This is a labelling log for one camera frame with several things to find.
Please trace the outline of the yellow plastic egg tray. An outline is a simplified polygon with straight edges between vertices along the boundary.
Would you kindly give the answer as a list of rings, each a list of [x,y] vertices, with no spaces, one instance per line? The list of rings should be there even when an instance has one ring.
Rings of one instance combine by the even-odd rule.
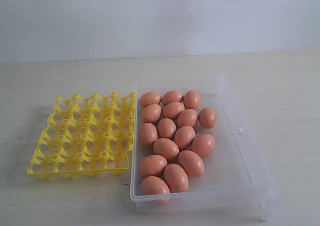
[[[89,98],[58,96],[30,159],[27,174],[41,180],[78,173],[121,175],[134,148],[136,94]]]

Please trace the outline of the clear plastic container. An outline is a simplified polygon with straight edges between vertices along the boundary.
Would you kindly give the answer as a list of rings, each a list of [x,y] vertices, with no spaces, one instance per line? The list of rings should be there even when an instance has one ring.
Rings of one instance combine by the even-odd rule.
[[[197,90],[200,108],[211,107],[217,112],[217,124],[212,129],[195,126],[197,134],[215,138],[213,152],[204,158],[204,174],[189,180],[185,193],[144,196],[139,161],[151,154],[134,139],[131,162],[130,198],[143,213],[175,212],[254,205],[260,208],[262,221],[269,221],[279,201],[279,191],[257,145],[233,89],[224,74],[214,79],[154,80],[135,87],[137,97],[154,91],[170,90],[186,93]]]

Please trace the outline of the brown egg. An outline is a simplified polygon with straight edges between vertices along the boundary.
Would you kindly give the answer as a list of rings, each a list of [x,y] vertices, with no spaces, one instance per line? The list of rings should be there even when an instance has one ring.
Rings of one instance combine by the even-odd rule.
[[[153,154],[143,158],[139,162],[138,172],[142,177],[160,175],[168,162],[165,157]]]
[[[161,111],[162,108],[160,105],[150,104],[142,110],[140,119],[145,123],[154,123],[160,118]]]
[[[167,160],[173,160],[180,152],[177,144],[167,138],[157,139],[153,144],[153,150],[156,154],[165,157]]]
[[[195,137],[190,149],[201,158],[208,156],[215,148],[216,142],[212,135],[201,134]]]
[[[204,163],[200,156],[193,151],[180,152],[178,162],[190,177],[200,177],[204,173]]]
[[[143,94],[139,99],[139,105],[143,108],[151,105],[151,104],[160,104],[161,95],[157,92],[147,92]]]
[[[169,194],[170,189],[166,182],[157,176],[147,176],[141,182],[143,195],[163,195]]]
[[[189,179],[185,170],[178,164],[169,164],[164,170],[164,180],[171,193],[186,192]]]
[[[211,107],[203,108],[198,115],[200,125],[205,129],[213,128],[217,123],[217,113]]]
[[[193,127],[182,126],[179,129],[177,129],[173,140],[180,150],[184,150],[191,145],[195,137],[196,133]]]
[[[138,131],[139,141],[142,145],[150,146],[158,139],[158,132],[152,123],[144,123]]]
[[[161,98],[162,104],[164,106],[172,102],[182,102],[184,95],[181,91],[172,90],[164,94]]]
[[[172,139],[176,133],[175,122],[170,118],[163,118],[157,125],[157,131],[161,138]]]
[[[198,113],[194,109],[187,109],[180,113],[177,118],[177,124],[179,127],[191,126],[194,127],[198,121]]]
[[[164,107],[162,114],[164,118],[175,120],[184,110],[185,106],[181,102],[171,102]]]
[[[185,94],[183,101],[186,109],[196,109],[200,105],[201,96],[198,91],[191,90]]]

